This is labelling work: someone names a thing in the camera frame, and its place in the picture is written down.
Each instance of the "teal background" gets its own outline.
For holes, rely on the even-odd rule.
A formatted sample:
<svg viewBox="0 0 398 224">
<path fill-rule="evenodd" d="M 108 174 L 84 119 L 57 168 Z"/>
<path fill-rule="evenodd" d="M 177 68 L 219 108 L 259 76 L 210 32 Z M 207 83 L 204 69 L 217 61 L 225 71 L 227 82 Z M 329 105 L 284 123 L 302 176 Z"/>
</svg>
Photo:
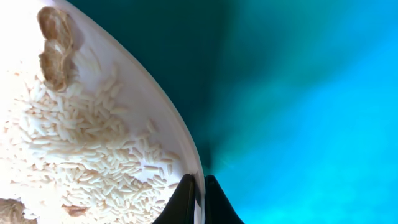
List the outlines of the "teal background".
<svg viewBox="0 0 398 224">
<path fill-rule="evenodd" d="M 398 223 L 398 2 L 71 0 L 158 81 L 245 223 Z"/>
</svg>

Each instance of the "white bowl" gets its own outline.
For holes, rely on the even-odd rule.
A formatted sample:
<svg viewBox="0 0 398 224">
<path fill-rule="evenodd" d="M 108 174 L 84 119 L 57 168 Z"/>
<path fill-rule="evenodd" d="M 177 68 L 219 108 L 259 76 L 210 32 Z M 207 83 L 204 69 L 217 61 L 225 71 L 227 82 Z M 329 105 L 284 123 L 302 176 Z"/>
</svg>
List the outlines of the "white bowl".
<svg viewBox="0 0 398 224">
<path fill-rule="evenodd" d="M 43 37 L 36 16 L 44 6 L 54 6 L 69 13 L 73 21 L 73 35 L 78 51 L 87 61 L 99 60 L 103 71 L 111 73 L 114 62 L 119 67 L 119 79 L 124 88 L 118 103 L 132 113 L 121 116 L 131 131 L 145 128 L 148 118 L 159 129 L 156 140 L 164 149 L 176 152 L 182 158 L 180 167 L 174 170 L 176 179 L 184 174 L 193 174 L 201 195 L 201 207 L 195 207 L 195 223 L 204 223 L 205 181 L 199 155 L 188 129 L 172 102 L 145 70 L 145 68 L 111 35 L 70 3 L 62 0 L 13 0 L 5 1 L 0 8 L 0 72 L 10 67 L 17 68 L 20 61 L 35 65 L 43 49 Z M 95 91 L 107 77 L 93 76 L 90 67 L 78 67 L 80 80 L 87 90 Z M 0 88 L 10 88 L 2 77 Z"/>
</svg>

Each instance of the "black object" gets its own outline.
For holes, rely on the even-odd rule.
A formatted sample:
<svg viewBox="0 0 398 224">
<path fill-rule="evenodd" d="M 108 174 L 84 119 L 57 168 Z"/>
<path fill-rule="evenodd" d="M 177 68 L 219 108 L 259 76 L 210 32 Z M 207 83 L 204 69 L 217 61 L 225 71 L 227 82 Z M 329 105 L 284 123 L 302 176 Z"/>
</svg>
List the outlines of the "black object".
<svg viewBox="0 0 398 224">
<path fill-rule="evenodd" d="M 205 187 L 205 224 L 243 224 L 215 176 L 205 177 Z M 196 191 L 198 189 L 195 178 L 185 174 L 163 212 L 153 224 L 193 224 Z"/>
</svg>

